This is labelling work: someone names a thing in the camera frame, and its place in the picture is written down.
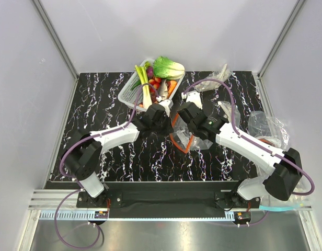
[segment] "stainless steel surface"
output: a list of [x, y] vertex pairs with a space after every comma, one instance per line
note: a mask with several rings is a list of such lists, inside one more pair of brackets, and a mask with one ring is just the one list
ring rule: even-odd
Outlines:
[[280, 47], [281, 43], [283, 42], [286, 34], [288, 33], [290, 27], [292, 26], [295, 18], [297, 17], [297, 15], [299, 14], [300, 10], [302, 9], [304, 3], [306, 2], [306, 0], [298, 0], [297, 3], [295, 4], [293, 10], [291, 11], [287, 21], [285, 22], [281, 33], [279, 34], [279, 36], [276, 39], [275, 44], [273, 45], [266, 61], [264, 62], [261, 70], [258, 72], [260, 77], [263, 77], [263, 75], [265, 74], [271, 60], [274, 58], [276, 52], [278, 51], [278, 48]]
[[[262, 212], [254, 212], [254, 220]], [[80, 221], [60, 221], [59, 230], [76, 246], [86, 246], [96, 238], [97, 231], [84, 226], [70, 232]], [[91, 250], [310, 250], [297, 212], [270, 213], [259, 225], [224, 227], [206, 222], [105, 222], [101, 240]], [[31, 250], [73, 250], [62, 244], [55, 233], [53, 221], [40, 220]]]

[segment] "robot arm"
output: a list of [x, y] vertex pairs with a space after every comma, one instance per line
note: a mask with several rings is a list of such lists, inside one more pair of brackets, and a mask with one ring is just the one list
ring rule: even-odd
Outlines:
[[237, 199], [240, 201], [248, 201], [254, 197], [270, 194], [279, 200], [287, 201], [289, 199], [302, 174], [288, 163], [275, 157], [275, 154], [284, 156], [301, 167], [298, 151], [289, 149], [284, 152], [276, 147], [268, 146], [246, 132], [237, 129], [240, 135], [245, 135], [257, 144], [268, 147], [273, 153], [269, 154], [254, 146], [240, 135], [237, 135], [227, 119], [206, 116], [202, 110], [198, 92], [188, 93], [186, 103], [180, 107], [178, 113], [184, 122], [188, 124], [189, 131], [193, 135], [203, 140], [208, 139], [216, 142], [238, 152], [253, 161], [264, 171], [262, 176], [241, 181], [236, 191], [233, 191], [233, 197], [238, 197]]
[[145, 138], [152, 132], [163, 135], [172, 133], [173, 128], [171, 127], [169, 117], [172, 105], [173, 102], [171, 100], [152, 104], [146, 112], [135, 116], [126, 127], [124, 125], [127, 122], [115, 128], [102, 131], [88, 132], [79, 129], [67, 143], [64, 154], [74, 144], [88, 136], [101, 136], [96, 136], [74, 148], [66, 158], [66, 168], [75, 176], [92, 198], [99, 197], [104, 191], [104, 186], [95, 173], [100, 154], [118, 145], [132, 143], [138, 138]]

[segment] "black table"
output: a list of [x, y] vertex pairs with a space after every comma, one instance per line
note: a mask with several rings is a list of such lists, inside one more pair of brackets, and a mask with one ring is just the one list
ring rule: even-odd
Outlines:
[[[189, 85], [207, 77], [210, 72], [186, 72], [181, 86], [173, 97], [174, 109], [182, 102], [180, 94]], [[79, 77], [73, 103], [68, 115], [59, 154], [68, 139], [78, 128], [97, 131], [114, 127], [127, 121], [131, 114], [117, 95], [132, 73], [82, 73]], [[251, 72], [234, 72], [226, 82], [234, 94], [235, 104], [241, 115], [240, 128], [247, 131], [252, 111], [263, 110]], [[203, 108], [207, 113], [220, 112], [217, 102], [230, 101], [225, 88], [202, 94]], [[59, 171], [57, 158], [50, 181], [69, 181]], [[178, 150], [170, 137], [150, 135], [108, 150], [100, 157], [96, 169], [101, 181], [202, 181], [240, 180], [256, 177], [255, 165], [236, 152], [214, 143], [209, 150]]]

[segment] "plastic basket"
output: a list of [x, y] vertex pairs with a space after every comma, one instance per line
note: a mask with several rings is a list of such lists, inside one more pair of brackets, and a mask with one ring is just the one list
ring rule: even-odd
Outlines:
[[[146, 59], [144, 62], [141, 63], [140, 66], [144, 66], [147, 61], [149, 61], [151, 63], [151, 65], [153, 65], [153, 63], [154, 63], [153, 59]], [[176, 85], [174, 91], [169, 96], [169, 99], [173, 98], [173, 96], [174, 96], [175, 92], [177, 91], [178, 87], [180, 86], [183, 78], [184, 78], [184, 75], [180, 79], [176, 80], [177, 85]], [[121, 91], [118, 94], [118, 100], [120, 102], [126, 104], [131, 109], [133, 109], [133, 107], [134, 107], [134, 102], [135, 102], [137, 92], [139, 89], [139, 88], [135, 88], [135, 89], [131, 90], [131, 88], [138, 80], [139, 80], [139, 76], [138, 76], [137, 72], [134, 72], [133, 75], [130, 77], [130, 79], [127, 81], [127, 83], [124, 85], [124, 87], [121, 89]], [[140, 104], [142, 102], [142, 98], [143, 98], [143, 93], [141, 92], [139, 100], [138, 100], [138, 104]], [[137, 111], [146, 111], [147, 109], [137, 106], [136, 110]]]

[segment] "gray wall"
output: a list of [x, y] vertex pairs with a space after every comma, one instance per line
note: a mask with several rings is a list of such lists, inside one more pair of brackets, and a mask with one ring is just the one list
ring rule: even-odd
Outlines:
[[316, 184], [310, 199], [322, 235], [322, 1], [305, 3], [263, 81]]
[[167, 55], [189, 71], [258, 71], [296, 0], [42, 0], [80, 72]]
[[0, 250], [42, 188], [73, 79], [30, 0], [0, 1]]

